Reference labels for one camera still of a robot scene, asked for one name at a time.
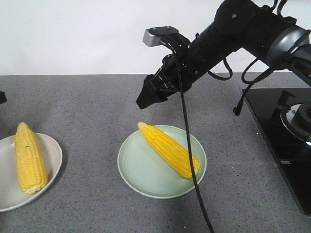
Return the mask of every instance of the yellow corn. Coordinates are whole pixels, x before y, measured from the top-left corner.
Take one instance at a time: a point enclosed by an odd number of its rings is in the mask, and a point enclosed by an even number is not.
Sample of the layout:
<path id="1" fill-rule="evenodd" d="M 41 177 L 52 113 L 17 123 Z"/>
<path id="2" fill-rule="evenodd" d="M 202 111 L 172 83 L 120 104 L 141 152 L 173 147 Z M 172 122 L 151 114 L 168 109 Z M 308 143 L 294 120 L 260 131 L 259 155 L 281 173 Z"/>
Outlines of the yellow corn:
<path id="1" fill-rule="evenodd" d="M 152 148 L 181 177 L 185 179 L 192 177 L 188 150 L 155 126 L 140 122 L 138 128 Z M 194 155 L 192 155 L 192 160 L 196 174 L 200 169 L 200 161 Z"/>
<path id="2" fill-rule="evenodd" d="M 35 193 L 48 183 L 48 174 L 35 134 L 22 122 L 15 135 L 17 175 L 22 192 Z"/>

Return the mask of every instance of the cable connector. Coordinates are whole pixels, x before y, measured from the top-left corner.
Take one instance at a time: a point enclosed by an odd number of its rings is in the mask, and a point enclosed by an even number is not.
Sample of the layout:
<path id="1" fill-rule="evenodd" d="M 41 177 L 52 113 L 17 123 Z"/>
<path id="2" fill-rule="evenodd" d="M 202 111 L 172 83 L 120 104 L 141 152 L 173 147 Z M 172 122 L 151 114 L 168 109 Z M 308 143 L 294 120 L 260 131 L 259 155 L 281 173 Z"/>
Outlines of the cable connector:
<path id="1" fill-rule="evenodd" d="M 242 111 L 243 103 L 244 103 L 244 100 L 240 99 L 240 101 L 238 103 L 238 106 L 234 107 L 233 110 L 232 110 L 234 115 L 236 115 L 236 116 L 240 115 L 240 113 Z"/>

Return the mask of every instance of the white wall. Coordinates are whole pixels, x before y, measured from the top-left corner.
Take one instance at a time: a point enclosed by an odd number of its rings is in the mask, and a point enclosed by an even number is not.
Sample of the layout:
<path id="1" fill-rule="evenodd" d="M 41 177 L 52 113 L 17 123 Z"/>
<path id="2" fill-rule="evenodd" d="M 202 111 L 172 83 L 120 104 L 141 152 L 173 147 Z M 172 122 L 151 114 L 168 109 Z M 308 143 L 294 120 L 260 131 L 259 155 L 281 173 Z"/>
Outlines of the white wall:
<path id="1" fill-rule="evenodd" d="M 149 48 L 144 30 L 176 27 L 190 41 L 214 19 L 222 0 L 0 0 L 0 75 L 154 73 L 165 47 Z M 273 0 L 253 0 L 258 6 Z M 311 28 L 311 0 L 289 0 L 282 14 Z M 235 72 L 254 59 L 228 57 Z M 256 64 L 250 71 L 263 71 Z M 223 72 L 223 66 L 213 71 Z"/>

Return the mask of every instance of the plate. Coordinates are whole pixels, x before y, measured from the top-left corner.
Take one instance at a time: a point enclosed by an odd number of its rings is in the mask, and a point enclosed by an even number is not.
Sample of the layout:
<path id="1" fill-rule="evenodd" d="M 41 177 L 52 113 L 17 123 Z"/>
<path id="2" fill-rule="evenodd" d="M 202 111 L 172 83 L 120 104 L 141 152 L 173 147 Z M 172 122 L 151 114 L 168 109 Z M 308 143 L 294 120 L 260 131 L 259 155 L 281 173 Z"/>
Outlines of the plate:
<path id="1" fill-rule="evenodd" d="M 54 181 L 62 164 L 62 150 L 50 136 L 35 133 L 48 171 L 48 184 L 35 194 L 24 194 L 19 186 L 15 160 L 15 135 L 0 140 L 0 212 L 14 210 L 40 196 Z"/>
<path id="2" fill-rule="evenodd" d="M 186 132 L 168 125 L 155 125 L 188 148 Z M 207 159 L 199 141 L 190 135 L 191 151 L 200 161 L 197 173 L 199 183 L 206 171 Z M 194 188 L 192 179 L 177 174 L 147 143 L 140 130 L 132 133 L 121 145 L 118 154 L 118 168 L 124 181 L 135 191 L 156 199 L 176 198 Z"/>

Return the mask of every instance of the speckled gray surface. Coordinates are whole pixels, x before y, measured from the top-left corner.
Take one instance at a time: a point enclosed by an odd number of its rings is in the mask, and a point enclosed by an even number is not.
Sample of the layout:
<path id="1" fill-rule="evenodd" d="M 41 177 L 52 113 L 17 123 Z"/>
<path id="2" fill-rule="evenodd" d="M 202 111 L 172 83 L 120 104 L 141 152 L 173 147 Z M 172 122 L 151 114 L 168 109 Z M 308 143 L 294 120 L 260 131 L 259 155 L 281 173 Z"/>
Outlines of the speckled gray surface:
<path id="1" fill-rule="evenodd" d="M 190 131 L 207 154 L 199 186 L 214 230 L 311 232 L 311 219 L 299 211 L 248 107 L 241 116 L 231 112 L 245 87 L 239 76 L 226 82 L 204 76 L 186 93 Z M 195 191 L 152 199 L 133 191 L 119 174 L 118 150 L 139 121 L 184 128 L 179 95 L 144 110 L 136 106 L 144 77 L 0 76 L 8 98 L 0 105 L 0 138 L 25 121 L 57 140 L 64 156 L 46 192 L 0 213 L 1 233 L 207 232 Z M 254 87 L 307 85 L 291 73 L 275 73 Z"/>

